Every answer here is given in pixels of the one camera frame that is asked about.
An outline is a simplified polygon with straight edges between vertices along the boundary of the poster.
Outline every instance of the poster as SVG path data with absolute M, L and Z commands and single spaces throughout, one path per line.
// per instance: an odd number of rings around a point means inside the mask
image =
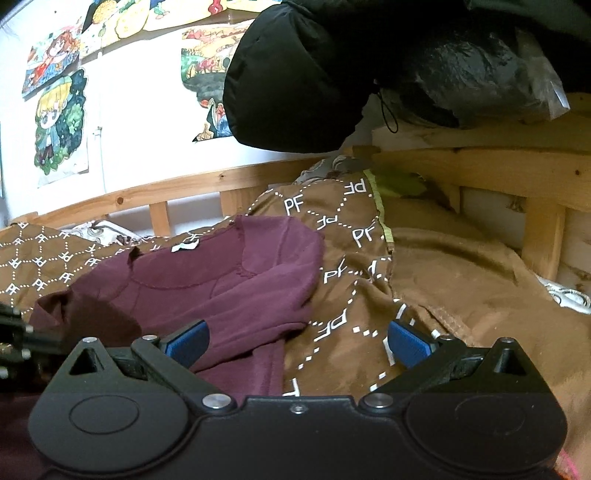
M 150 0 L 105 0 L 91 8 L 95 11 L 90 25 L 80 35 L 81 59 L 141 31 L 148 19 Z
M 23 97 L 60 75 L 68 65 L 78 60 L 81 32 L 82 18 L 75 25 L 53 32 L 31 47 L 22 86 Z
M 227 0 L 228 8 L 246 10 L 247 12 L 262 12 L 265 8 L 280 4 L 281 0 Z
M 194 141 L 231 137 L 222 96 L 226 72 L 252 20 L 234 25 L 190 28 L 181 42 L 181 80 L 197 95 L 197 136 Z
M 179 27 L 218 14 L 226 9 L 226 0 L 151 1 L 148 21 L 144 26 L 144 30 L 148 31 Z
M 94 0 L 80 36 L 80 58 L 141 30 L 161 30 L 202 20 L 226 0 Z
M 82 143 L 84 127 L 84 70 L 76 70 L 46 87 L 35 111 L 35 166 L 40 169 L 38 186 L 88 170 Z

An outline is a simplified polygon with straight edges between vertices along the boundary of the clothing label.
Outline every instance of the clothing label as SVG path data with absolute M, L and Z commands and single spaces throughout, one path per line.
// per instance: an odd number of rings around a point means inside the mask
M 173 245 L 173 247 L 170 249 L 170 251 L 172 253 L 178 252 L 179 250 L 195 250 L 195 248 L 198 246 L 199 244 L 199 239 L 197 239 L 197 241 L 192 242 L 190 244 L 177 244 L 177 245 Z

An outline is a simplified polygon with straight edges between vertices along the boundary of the wooden slat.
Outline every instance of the wooden slat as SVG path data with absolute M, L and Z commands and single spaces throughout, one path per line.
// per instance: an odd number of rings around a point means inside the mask
M 302 170 L 309 168 L 321 158 L 275 161 L 157 181 L 75 203 L 41 215 L 36 221 L 45 226 L 59 228 L 153 203 L 205 193 L 291 182 Z
M 151 203 L 150 219 L 152 230 L 157 236 L 171 236 L 170 220 L 168 218 L 168 202 Z
M 387 127 L 372 133 L 372 143 L 382 151 L 410 150 L 413 148 L 453 147 L 517 147 L 558 148 L 591 151 L 591 95 L 568 95 L 571 111 L 551 122 L 522 124 L 517 121 L 493 120 L 477 128 L 426 128 L 399 120 L 396 135 Z
M 39 217 L 39 214 L 37 212 L 29 212 L 29 213 L 25 213 L 24 215 L 21 215 L 19 217 L 13 218 L 12 220 L 10 220 L 9 223 L 19 223 L 19 222 L 29 223 L 29 222 L 32 222 L 33 220 L 37 219 L 38 217 Z
M 558 203 L 529 198 L 521 258 L 541 277 L 556 280 L 564 235 L 566 208 Z
M 379 153 L 379 147 L 373 145 L 353 145 L 343 149 L 342 154 L 348 157 L 360 158 L 362 160 L 371 159 L 372 155 Z
M 228 190 L 220 192 L 222 215 L 233 216 L 244 211 L 253 204 L 258 196 L 267 189 L 268 185 L 247 187 L 245 189 Z
M 375 168 L 405 171 L 460 187 L 522 197 L 545 197 L 591 212 L 591 153 L 519 148 L 389 151 L 373 156 Z

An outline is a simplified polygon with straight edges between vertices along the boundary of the plastic bag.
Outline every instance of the plastic bag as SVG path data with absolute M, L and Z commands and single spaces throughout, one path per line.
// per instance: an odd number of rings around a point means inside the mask
M 452 128 L 490 117 L 553 120 L 570 109 L 532 34 L 465 20 L 408 52 L 397 93 L 384 96 L 407 122 Z

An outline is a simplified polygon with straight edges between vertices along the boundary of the brown blanket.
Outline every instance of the brown blanket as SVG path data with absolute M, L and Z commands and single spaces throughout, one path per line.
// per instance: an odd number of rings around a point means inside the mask
M 394 378 L 402 367 L 384 339 L 389 321 L 408 305 L 404 316 L 426 331 L 452 332 L 471 345 L 517 338 L 567 414 L 565 448 L 580 478 L 591 478 L 591 317 L 561 309 L 510 249 L 428 200 L 382 198 L 395 241 L 390 255 L 374 200 L 359 173 L 270 190 L 249 210 L 297 216 L 325 237 L 314 318 L 286 344 L 285 395 L 359 398 Z M 120 250 L 15 225 L 0 233 L 0 301 L 32 309 L 37 298 Z M 561 461 L 567 471 L 568 460 Z

